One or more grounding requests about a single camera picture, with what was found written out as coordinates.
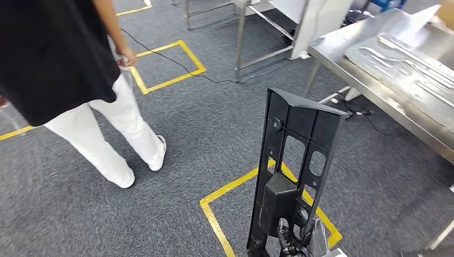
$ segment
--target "metal tray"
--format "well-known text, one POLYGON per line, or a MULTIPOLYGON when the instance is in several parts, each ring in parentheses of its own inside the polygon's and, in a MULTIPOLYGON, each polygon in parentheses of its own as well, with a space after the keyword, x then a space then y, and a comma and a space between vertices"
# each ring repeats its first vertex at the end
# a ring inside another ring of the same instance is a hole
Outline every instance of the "metal tray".
POLYGON ((454 72, 439 61, 379 34, 349 48, 346 57, 408 103, 454 132, 454 72))

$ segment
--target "power cord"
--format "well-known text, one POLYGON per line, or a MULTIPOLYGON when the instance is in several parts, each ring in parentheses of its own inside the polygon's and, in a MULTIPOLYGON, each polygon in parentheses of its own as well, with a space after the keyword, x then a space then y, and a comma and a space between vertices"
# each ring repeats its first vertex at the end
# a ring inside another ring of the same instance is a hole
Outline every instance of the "power cord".
POLYGON ((369 125, 372 127, 372 129, 375 130, 376 132, 382 134, 383 136, 385 136, 385 137, 399 137, 399 138, 405 137, 405 135, 401 134, 401 133, 389 134, 389 133, 382 132, 381 130, 379 130, 377 128, 377 126, 375 126, 375 124, 369 118, 370 115, 375 114, 373 111, 355 111, 354 108, 352 108, 352 106, 349 104, 349 102, 345 100, 343 95, 341 95, 341 100, 342 100, 342 103, 344 104, 344 106, 346 106, 347 111, 352 113, 348 118, 350 118, 351 116, 353 116, 355 114, 359 115, 359 116, 364 116, 365 119, 367 120, 367 122, 369 123, 369 125))
MULTIPOLYGON (((163 54, 161 54, 161 53, 159 53, 159 52, 155 52, 155 51, 150 50, 148 47, 146 47, 144 44, 142 44, 139 40, 137 40, 133 35, 131 35, 131 33, 129 33, 128 31, 126 31, 126 30, 124 30, 124 29, 122 29, 122 28, 121 28, 121 30, 122 30, 124 33, 126 33, 130 38, 132 38, 132 40, 134 40, 137 44, 139 44, 139 45, 141 45, 143 48, 147 49, 147 51, 150 51, 150 52, 152 52, 152 53, 154 53, 154 54, 160 55, 160 56, 162 56, 162 57, 164 57, 164 58, 166 58, 166 59, 168 59, 168 60, 170 60, 170 61, 176 63, 178 66, 182 67, 182 68, 187 72, 187 74, 189 74, 189 75, 192 75, 192 76, 197 77, 197 78, 205 78, 205 79, 207 79, 208 81, 210 81, 211 83, 214 83, 214 84, 219 84, 219 83, 223 83, 223 82, 230 82, 230 83, 233 83, 233 84, 236 84, 236 85, 244 85, 244 84, 248 83, 248 82, 249 82, 250 80, 252 80, 252 79, 257 79, 257 78, 263 77, 263 76, 268 75, 268 74, 271 73, 271 72, 267 72, 267 73, 264 73, 264 74, 262 74, 262 75, 258 75, 258 76, 255 76, 255 77, 251 77, 251 78, 247 79, 247 80, 244 81, 244 82, 236 82, 236 81, 231 80, 231 79, 224 79, 224 80, 220 80, 220 81, 215 81, 215 80, 213 80, 212 78, 207 77, 207 76, 205 76, 205 75, 192 74, 191 71, 190 71, 188 68, 186 68, 183 64, 181 64, 181 63, 177 62, 176 60, 174 60, 174 59, 172 59, 172 58, 170 58, 170 57, 167 57, 167 56, 165 56, 165 55, 163 55, 163 54)), ((279 67, 279 68, 277 68, 277 69, 274 69, 273 71, 277 71, 277 70, 279 70, 279 69, 281 69, 281 68, 283 68, 283 67, 284 67, 284 66, 281 66, 281 67, 279 67)))

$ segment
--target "white sneaker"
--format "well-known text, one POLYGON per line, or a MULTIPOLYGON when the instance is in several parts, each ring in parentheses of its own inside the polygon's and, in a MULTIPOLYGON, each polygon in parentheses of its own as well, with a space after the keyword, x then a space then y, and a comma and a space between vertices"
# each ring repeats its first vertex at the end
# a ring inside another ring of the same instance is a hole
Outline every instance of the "white sneaker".
POLYGON ((167 143, 165 142, 165 138, 161 135, 158 135, 157 138, 159 138, 159 140, 162 142, 162 148, 160 154, 158 155, 157 161, 152 164, 148 164, 150 169, 153 171, 159 171, 162 168, 162 165, 164 164, 165 151, 167 150, 167 143))
POLYGON ((127 179, 124 182, 115 184, 121 188, 128 188, 131 187, 132 184, 134 184, 134 181, 135 181, 134 172, 131 170, 131 172, 129 172, 129 174, 127 175, 127 179))

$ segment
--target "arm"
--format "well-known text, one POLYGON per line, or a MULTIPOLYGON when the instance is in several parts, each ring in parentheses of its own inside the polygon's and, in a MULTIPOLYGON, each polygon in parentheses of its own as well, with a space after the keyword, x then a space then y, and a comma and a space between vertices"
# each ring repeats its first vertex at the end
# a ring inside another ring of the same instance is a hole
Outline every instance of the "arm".
POLYGON ((0 95, 0 107, 6 106, 8 104, 8 100, 0 95))
POLYGON ((118 19, 115 14, 112 0, 93 0, 93 3, 104 23, 107 32, 117 48, 117 53, 127 58, 126 62, 120 61, 123 66, 134 66, 136 62, 135 53, 127 46, 126 39, 120 30, 118 19))

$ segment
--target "yellow tape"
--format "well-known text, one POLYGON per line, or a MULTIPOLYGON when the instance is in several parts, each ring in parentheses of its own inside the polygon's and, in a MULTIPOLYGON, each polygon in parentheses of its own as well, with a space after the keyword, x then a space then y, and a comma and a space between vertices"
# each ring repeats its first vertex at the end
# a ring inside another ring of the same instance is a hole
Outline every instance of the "yellow tape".
POLYGON ((165 50, 165 49, 168 49, 168 48, 171 48, 171 47, 176 47, 176 46, 181 46, 181 48, 184 50, 184 52, 188 55, 188 57, 192 60, 192 62, 195 64, 195 66, 197 67, 197 70, 195 71, 192 71, 191 74, 189 73, 186 73, 186 74, 183 74, 179 77, 176 77, 174 79, 171 79, 169 81, 166 81, 166 82, 163 82, 163 83, 160 83, 156 86, 153 86, 153 87, 147 87, 145 85, 145 83, 143 82, 142 80, 142 77, 140 76, 139 72, 137 71, 137 69, 133 68, 131 69, 131 73, 132 73, 132 77, 134 77, 135 79, 135 82, 137 83, 137 85, 139 86, 140 88, 140 91, 142 92, 142 94, 148 94, 150 92, 153 92, 155 90, 158 90, 160 88, 163 88, 163 87, 166 87, 168 85, 171 85, 173 83, 176 83, 176 82, 179 82, 179 81, 182 81, 184 79, 187 79, 193 75, 198 75, 202 72, 205 72, 206 69, 205 67, 202 65, 202 63, 197 59, 197 57, 195 56, 194 53, 192 53, 192 51, 187 47, 187 45, 185 44, 185 42, 183 40, 178 40, 177 42, 174 42, 174 43, 171 43, 171 44, 168 44, 166 46, 162 46, 162 47, 158 47, 158 48, 155 48, 151 51, 145 51, 145 52, 141 52, 139 54, 137 54, 137 57, 141 57, 141 56, 144 56, 144 55, 148 55, 148 54, 151 54, 153 52, 159 52, 159 51, 162 51, 162 50, 165 50))
POLYGON ((126 12, 120 12, 120 13, 117 13, 117 16, 122 16, 122 15, 133 13, 133 12, 143 11, 143 10, 149 9, 151 7, 153 7, 153 6, 147 5, 145 7, 139 8, 139 9, 134 9, 134 10, 126 11, 126 12))
MULTIPOLYGON (((268 162, 268 167, 272 167, 275 165, 274 160, 270 160, 268 162)), ((282 163, 282 172, 290 178, 292 181, 296 182, 297 178, 292 174, 292 172, 287 168, 287 166, 282 163)), ((213 202, 214 200, 218 199, 221 197, 223 194, 227 193, 228 191, 231 191, 232 189, 238 187, 239 185, 243 184, 244 182, 250 180, 251 178, 255 177, 257 173, 259 172, 259 168, 255 168, 248 172, 247 174, 241 176, 238 179, 235 179, 234 181, 222 186, 218 190, 214 191, 213 193, 207 195, 205 198, 200 200, 200 207, 202 208, 203 212, 205 213, 205 216, 207 217, 208 222, 210 223, 215 235, 219 239, 219 242, 222 245, 222 248, 224 249, 225 255, 227 257, 236 257, 235 253, 232 249, 232 246, 230 245, 229 241, 227 240, 227 237, 225 236, 224 232, 221 229, 221 226, 219 225, 212 209, 210 208, 210 203, 213 202)), ((304 198, 305 201, 307 201, 309 204, 313 203, 313 199, 311 196, 306 192, 303 191, 302 197, 304 198)), ((328 219, 328 217, 325 215, 325 213, 317 207, 317 210, 315 211, 317 216, 322 220, 323 224, 325 224, 326 228, 329 230, 331 233, 331 236, 328 237, 328 246, 332 248, 335 246, 341 239, 342 235, 339 233, 339 231, 334 227, 334 225, 331 223, 331 221, 328 219)))
POLYGON ((27 132, 29 130, 32 130, 34 129, 35 127, 32 127, 32 126, 26 126, 24 128, 21 128, 19 130, 16 130, 16 131, 13 131, 13 132, 10 132, 10 133, 7 133, 7 134, 4 134, 4 135, 0 135, 0 141, 2 140, 5 140, 5 139, 8 139, 10 137, 13 137, 15 135, 19 135, 19 134, 22 134, 24 132, 27 132))

